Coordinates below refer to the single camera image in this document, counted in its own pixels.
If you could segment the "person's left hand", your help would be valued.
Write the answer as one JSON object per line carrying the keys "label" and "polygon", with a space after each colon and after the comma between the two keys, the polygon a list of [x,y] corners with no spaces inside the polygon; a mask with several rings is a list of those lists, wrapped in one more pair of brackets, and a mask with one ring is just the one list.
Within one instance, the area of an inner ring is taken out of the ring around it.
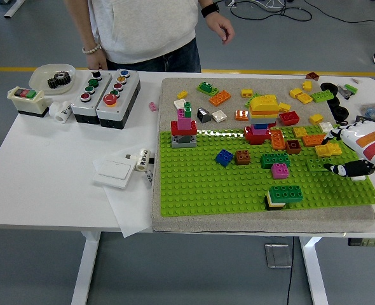
{"label": "person's left hand", "polygon": [[231,22],[218,12],[213,12],[205,17],[206,24],[210,30],[215,32],[226,45],[231,42],[235,36],[235,30]]}

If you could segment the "person's right hand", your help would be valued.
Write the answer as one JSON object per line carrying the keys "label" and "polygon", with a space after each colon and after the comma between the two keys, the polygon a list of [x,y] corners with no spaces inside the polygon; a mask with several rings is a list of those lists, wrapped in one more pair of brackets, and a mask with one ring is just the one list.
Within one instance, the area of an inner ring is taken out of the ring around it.
{"label": "person's right hand", "polygon": [[86,54],[86,63],[89,70],[108,70],[107,57],[103,50],[97,50],[94,53]]}

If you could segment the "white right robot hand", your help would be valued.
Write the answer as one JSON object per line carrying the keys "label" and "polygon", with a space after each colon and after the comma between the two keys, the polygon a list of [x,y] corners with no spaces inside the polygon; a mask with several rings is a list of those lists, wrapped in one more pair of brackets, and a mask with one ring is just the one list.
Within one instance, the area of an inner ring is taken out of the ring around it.
{"label": "white right robot hand", "polygon": [[342,165],[326,163],[324,164],[325,169],[342,177],[359,177],[374,173],[375,122],[365,120],[339,126],[324,137],[322,144],[328,143],[331,139],[342,140],[347,147],[358,154],[360,159]]}

